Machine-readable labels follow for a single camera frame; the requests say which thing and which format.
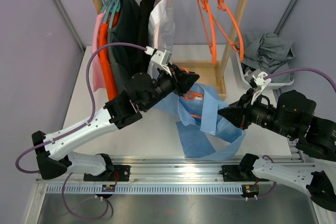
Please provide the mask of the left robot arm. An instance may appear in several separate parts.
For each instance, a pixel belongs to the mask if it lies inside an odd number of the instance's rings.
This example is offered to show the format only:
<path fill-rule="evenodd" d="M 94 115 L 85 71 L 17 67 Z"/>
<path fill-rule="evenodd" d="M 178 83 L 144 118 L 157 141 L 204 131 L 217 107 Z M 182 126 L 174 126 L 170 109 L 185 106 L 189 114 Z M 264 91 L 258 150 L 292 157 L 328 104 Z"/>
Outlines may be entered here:
<path fill-rule="evenodd" d="M 67 173 L 83 174 L 89 182 L 113 181 L 115 167 L 108 154 L 88 155 L 74 150 L 101 135 L 121 130 L 142 119 L 157 103 L 174 93 L 186 94 L 199 79 L 194 72 L 186 72 L 177 65 L 170 65 L 171 74 L 161 70 L 157 79 L 147 73 L 136 73 L 124 86 L 124 90 L 108 101 L 93 117 L 74 124 L 60 132 L 32 134 L 36 147 L 39 173 L 44 180 Z"/>

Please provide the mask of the pink shirt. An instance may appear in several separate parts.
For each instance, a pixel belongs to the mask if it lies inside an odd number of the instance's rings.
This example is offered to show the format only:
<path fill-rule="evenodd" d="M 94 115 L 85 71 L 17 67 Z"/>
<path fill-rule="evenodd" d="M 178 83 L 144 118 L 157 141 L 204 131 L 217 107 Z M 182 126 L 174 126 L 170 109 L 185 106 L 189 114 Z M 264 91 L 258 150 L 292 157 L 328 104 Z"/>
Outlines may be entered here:
<path fill-rule="evenodd" d="M 98 14 L 95 22 L 95 27 L 93 30 L 91 53 L 93 54 L 99 47 L 99 37 L 100 37 L 100 27 L 103 22 L 105 12 Z M 105 89 L 106 85 L 104 82 L 103 72 L 100 64 L 99 55 L 96 55 L 92 60 L 92 82 L 93 91 L 96 92 L 98 89 Z"/>

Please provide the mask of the dark grey t-shirt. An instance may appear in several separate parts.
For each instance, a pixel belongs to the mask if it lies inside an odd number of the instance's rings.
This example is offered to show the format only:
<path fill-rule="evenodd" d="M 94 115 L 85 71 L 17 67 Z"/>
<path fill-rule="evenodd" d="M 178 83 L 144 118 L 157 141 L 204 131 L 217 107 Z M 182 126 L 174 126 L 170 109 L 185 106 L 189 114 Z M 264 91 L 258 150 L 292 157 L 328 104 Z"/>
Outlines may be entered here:
<path fill-rule="evenodd" d="M 120 0 L 120 5 L 118 22 L 108 29 L 108 43 L 136 44 L 139 32 L 139 5 L 135 0 Z M 110 69 L 118 93 L 124 90 L 124 83 L 135 73 L 135 56 L 136 49 L 133 47 L 108 47 Z"/>

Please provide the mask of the aluminium rail frame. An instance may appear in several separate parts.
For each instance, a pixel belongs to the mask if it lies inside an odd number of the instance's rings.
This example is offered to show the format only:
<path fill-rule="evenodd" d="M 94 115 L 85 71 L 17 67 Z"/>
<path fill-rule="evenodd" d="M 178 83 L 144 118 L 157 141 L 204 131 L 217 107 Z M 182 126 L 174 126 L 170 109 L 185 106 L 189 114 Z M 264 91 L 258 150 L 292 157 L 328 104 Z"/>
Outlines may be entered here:
<path fill-rule="evenodd" d="M 321 167 L 316 162 L 302 162 L 303 159 L 297 159 L 299 151 L 294 151 L 291 158 L 275 158 L 274 164 L 282 165 L 289 168 L 297 168 L 304 171 L 319 171 Z M 196 160 L 189 158 L 145 158 L 132 156 L 110 156 L 110 159 L 115 167 L 130 166 L 128 175 L 119 173 L 119 181 L 121 177 L 128 176 L 129 180 L 138 179 L 140 177 L 162 177 L 161 180 L 168 178 L 182 180 L 202 180 L 213 177 L 214 174 L 219 174 L 222 166 L 234 165 L 238 166 L 242 158 L 232 158 L 225 161 L 208 161 Z M 57 178 L 44 180 L 41 175 L 37 175 L 36 183 L 52 183 L 63 181 L 68 174 L 65 173 Z"/>

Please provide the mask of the white plastic basket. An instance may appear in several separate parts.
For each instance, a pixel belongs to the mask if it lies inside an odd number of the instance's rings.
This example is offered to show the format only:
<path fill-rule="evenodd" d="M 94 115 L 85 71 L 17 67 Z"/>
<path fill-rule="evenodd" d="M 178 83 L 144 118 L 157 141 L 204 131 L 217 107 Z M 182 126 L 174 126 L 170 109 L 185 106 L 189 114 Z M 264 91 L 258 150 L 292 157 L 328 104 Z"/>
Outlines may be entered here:
<path fill-rule="evenodd" d="M 238 68 L 238 72 L 239 72 L 239 77 L 242 81 L 243 87 L 244 88 L 250 88 L 249 83 L 245 80 L 244 78 L 244 74 L 243 74 L 243 69 L 245 67 L 250 67 L 253 68 L 255 70 L 259 69 L 259 66 L 257 63 L 252 63 L 252 67 L 249 65 L 244 64 L 243 62 L 240 62 L 239 60 L 239 55 L 238 53 L 236 53 L 236 62 L 237 62 L 237 68 Z M 281 87 L 284 86 L 290 86 L 294 83 L 294 77 L 292 73 L 289 74 L 284 74 L 278 77 L 275 77 L 272 79 L 271 84 L 269 84 L 267 86 L 267 89 L 279 89 Z"/>

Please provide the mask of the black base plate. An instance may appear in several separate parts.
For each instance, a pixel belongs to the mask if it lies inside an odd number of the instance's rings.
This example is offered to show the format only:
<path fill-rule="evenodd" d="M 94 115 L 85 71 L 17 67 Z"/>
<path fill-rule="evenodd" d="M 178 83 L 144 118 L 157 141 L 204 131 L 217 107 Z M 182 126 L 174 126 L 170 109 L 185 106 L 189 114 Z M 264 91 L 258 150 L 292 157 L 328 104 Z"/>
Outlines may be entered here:
<path fill-rule="evenodd" d="M 106 170 L 102 174 L 93 176 L 91 174 L 84 174 L 83 180 L 85 182 L 128 182 L 130 178 L 130 165 L 114 165 L 114 170 Z"/>
<path fill-rule="evenodd" d="M 251 175 L 249 177 L 244 177 L 239 169 L 238 165 L 222 165 L 222 170 L 219 173 L 223 177 L 224 182 L 259 182 L 260 180 Z"/>

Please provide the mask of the light blue shirt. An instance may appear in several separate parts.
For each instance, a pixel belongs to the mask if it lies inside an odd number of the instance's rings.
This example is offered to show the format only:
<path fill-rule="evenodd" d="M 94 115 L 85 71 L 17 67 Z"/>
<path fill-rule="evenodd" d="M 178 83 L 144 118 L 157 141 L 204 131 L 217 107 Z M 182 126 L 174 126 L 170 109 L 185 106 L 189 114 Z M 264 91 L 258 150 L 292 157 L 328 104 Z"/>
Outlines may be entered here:
<path fill-rule="evenodd" d="M 177 118 L 176 127 L 185 157 L 212 161 L 234 157 L 246 132 L 217 114 L 228 104 L 212 86 L 195 83 L 190 91 L 202 94 L 203 100 L 185 100 L 171 93 L 154 106 Z M 193 118 L 191 114 L 202 118 Z"/>

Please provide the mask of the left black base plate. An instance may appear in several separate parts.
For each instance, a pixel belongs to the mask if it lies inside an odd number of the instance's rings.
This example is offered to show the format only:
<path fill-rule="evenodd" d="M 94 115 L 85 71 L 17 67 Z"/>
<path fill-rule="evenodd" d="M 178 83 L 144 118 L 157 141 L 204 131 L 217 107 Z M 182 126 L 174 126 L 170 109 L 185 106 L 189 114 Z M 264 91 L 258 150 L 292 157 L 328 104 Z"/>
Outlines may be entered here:
<path fill-rule="evenodd" d="M 102 174 L 93 176 L 91 174 L 84 174 L 83 180 L 85 182 L 128 182 L 130 178 L 130 165 L 114 165 L 114 170 L 106 170 Z"/>

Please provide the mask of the orange hanger of plaid shirt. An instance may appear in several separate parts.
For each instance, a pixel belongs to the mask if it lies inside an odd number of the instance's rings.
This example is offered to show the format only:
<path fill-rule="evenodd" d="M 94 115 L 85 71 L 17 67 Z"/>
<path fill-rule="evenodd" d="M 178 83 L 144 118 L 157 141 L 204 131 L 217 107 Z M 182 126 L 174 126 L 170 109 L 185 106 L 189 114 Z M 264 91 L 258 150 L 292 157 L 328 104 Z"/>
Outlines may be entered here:
<path fill-rule="evenodd" d="M 233 22 L 234 28 L 237 31 L 237 35 L 238 35 L 238 42 L 233 42 L 233 39 L 229 39 L 228 35 L 223 31 L 223 29 L 221 28 L 221 32 L 224 35 L 224 37 L 226 38 L 227 42 L 229 42 L 231 48 L 239 53 L 239 60 L 240 62 L 242 62 L 244 60 L 244 42 L 243 42 L 243 37 L 242 34 L 240 32 L 239 29 L 239 25 L 238 22 L 236 20 L 236 18 L 234 17 L 234 15 L 232 14 L 231 10 L 229 9 L 229 7 L 226 5 L 225 0 L 217 0 L 217 8 L 220 9 L 223 12 L 227 12 Z"/>

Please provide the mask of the grey shirt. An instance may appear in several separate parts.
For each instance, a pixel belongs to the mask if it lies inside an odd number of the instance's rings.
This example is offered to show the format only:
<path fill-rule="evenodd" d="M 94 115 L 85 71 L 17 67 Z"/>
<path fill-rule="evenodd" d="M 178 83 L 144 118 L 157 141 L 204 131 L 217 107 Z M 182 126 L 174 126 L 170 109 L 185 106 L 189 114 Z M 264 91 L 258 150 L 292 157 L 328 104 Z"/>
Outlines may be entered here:
<path fill-rule="evenodd" d="M 291 40 L 258 31 L 248 31 L 242 38 L 244 60 L 240 64 L 243 73 L 259 69 L 274 74 L 290 69 L 289 61 L 295 57 Z"/>

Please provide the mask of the orange hanger of blue shirt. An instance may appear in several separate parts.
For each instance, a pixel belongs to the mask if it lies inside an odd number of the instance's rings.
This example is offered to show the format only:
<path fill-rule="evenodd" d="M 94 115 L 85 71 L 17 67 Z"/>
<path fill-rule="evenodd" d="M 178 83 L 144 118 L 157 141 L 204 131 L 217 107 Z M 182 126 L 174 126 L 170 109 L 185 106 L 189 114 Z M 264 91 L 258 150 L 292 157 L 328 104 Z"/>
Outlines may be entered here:
<path fill-rule="evenodd" d="M 196 92 L 187 92 L 186 95 L 184 96 L 184 99 L 185 100 L 203 100 L 203 95 L 200 94 L 200 93 L 196 93 Z M 196 114 L 191 114 L 191 116 L 193 118 L 196 118 L 196 119 L 201 119 L 202 117 L 200 115 L 196 115 Z"/>

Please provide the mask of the orange hanger of grey shirt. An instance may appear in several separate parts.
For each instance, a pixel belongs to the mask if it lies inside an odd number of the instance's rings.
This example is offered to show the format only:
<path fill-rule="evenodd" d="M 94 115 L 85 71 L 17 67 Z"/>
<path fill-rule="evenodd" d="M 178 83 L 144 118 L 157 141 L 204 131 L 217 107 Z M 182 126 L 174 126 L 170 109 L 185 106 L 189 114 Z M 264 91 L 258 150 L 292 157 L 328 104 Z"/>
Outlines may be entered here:
<path fill-rule="evenodd" d="M 220 32 L 221 32 L 220 29 L 222 27 L 212 14 L 212 10 L 209 5 L 209 0 L 196 0 L 196 2 L 198 10 L 200 12 L 200 17 L 202 20 L 208 48 L 212 56 L 211 63 L 212 65 L 214 65 L 215 63 L 217 63 L 217 43 L 216 43 L 215 25 L 218 27 Z"/>

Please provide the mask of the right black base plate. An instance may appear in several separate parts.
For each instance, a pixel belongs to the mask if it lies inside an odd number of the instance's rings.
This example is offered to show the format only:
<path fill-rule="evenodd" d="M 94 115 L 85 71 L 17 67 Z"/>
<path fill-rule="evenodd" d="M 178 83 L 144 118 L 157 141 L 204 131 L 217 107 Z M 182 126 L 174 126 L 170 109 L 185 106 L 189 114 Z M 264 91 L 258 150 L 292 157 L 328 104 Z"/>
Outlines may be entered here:
<path fill-rule="evenodd" d="M 259 182 L 260 180 L 251 175 L 249 177 L 244 177 L 239 169 L 238 165 L 222 165 L 222 170 L 219 173 L 223 177 L 224 182 Z"/>

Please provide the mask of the orange shirt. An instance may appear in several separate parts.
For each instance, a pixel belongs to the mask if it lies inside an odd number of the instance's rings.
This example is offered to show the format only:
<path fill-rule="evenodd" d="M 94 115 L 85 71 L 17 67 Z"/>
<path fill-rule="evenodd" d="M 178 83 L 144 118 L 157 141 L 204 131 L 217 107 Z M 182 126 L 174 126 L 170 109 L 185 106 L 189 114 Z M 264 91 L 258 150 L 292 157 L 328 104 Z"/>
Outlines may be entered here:
<path fill-rule="evenodd" d="M 100 34 L 99 34 L 99 47 L 103 47 L 107 44 L 107 38 L 108 38 L 108 24 L 103 23 L 100 26 Z M 106 85 L 106 91 L 108 95 L 109 100 L 113 100 L 117 94 L 117 88 L 114 82 L 114 77 L 110 68 L 110 62 L 108 57 L 108 49 L 104 48 L 99 52 L 99 58 L 100 58 L 100 65 L 102 68 L 102 73 L 104 77 L 104 82 Z"/>

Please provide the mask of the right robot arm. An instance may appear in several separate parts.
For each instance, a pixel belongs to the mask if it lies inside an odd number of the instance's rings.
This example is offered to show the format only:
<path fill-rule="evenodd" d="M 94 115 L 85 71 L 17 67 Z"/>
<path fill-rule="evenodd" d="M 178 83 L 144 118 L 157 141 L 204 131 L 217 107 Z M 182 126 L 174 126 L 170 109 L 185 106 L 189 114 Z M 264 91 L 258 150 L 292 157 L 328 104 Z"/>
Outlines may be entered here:
<path fill-rule="evenodd" d="M 219 109 L 218 115 L 242 130 L 256 124 L 296 140 L 296 148 L 319 163 L 320 172 L 301 172 L 276 165 L 254 154 L 245 154 L 238 165 L 244 180 L 267 179 L 296 189 L 318 206 L 335 211 L 335 122 L 315 116 L 316 102 L 291 90 L 281 94 L 276 106 L 263 104 L 261 95 L 252 101 L 249 89 L 237 102 Z"/>

